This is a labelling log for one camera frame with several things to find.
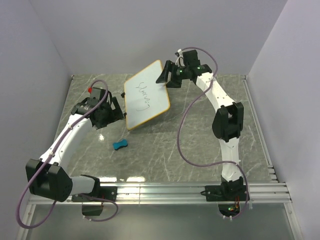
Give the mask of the yellow framed whiteboard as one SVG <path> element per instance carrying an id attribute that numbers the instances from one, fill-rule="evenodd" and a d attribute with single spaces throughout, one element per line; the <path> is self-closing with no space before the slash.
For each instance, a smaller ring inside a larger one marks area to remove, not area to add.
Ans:
<path id="1" fill-rule="evenodd" d="M 162 71 L 161 61 L 156 60 L 124 82 L 125 121 L 129 131 L 170 109 L 166 85 L 156 83 Z"/>

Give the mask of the blue whiteboard eraser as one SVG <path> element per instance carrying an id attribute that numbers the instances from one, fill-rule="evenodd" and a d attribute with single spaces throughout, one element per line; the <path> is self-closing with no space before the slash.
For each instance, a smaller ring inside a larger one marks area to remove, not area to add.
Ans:
<path id="1" fill-rule="evenodd" d="M 114 142 L 112 146 L 115 151 L 118 151 L 122 148 L 126 148 L 128 146 L 128 141 L 126 139 L 122 139 L 121 141 Z"/>

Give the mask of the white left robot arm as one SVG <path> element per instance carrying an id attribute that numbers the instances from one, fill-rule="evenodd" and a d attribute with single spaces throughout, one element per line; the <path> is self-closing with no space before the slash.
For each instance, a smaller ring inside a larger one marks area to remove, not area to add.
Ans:
<path id="1" fill-rule="evenodd" d="M 69 196 L 83 194 L 89 201 L 101 196 L 100 180 L 90 175 L 69 176 L 69 161 L 87 133 L 124 119 L 116 97 L 104 100 L 94 109 L 97 99 L 87 97 L 71 110 L 64 129 L 39 158 L 26 164 L 28 188 L 31 194 L 64 202 Z"/>

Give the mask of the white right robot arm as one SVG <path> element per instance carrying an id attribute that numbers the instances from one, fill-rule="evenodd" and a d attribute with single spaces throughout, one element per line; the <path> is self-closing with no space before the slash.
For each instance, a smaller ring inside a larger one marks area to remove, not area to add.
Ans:
<path id="1" fill-rule="evenodd" d="M 233 201 L 246 192 L 244 178 L 239 169 L 239 141 L 244 125 L 244 106 L 233 100 L 216 80 L 207 64 L 177 66 L 167 60 L 156 83 L 168 88 L 180 88 L 183 80 L 191 80 L 203 91 L 212 104 L 215 116 L 212 131 L 218 139 L 222 156 L 221 184 L 217 190 L 205 190 L 205 194 L 219 201 Z"/>

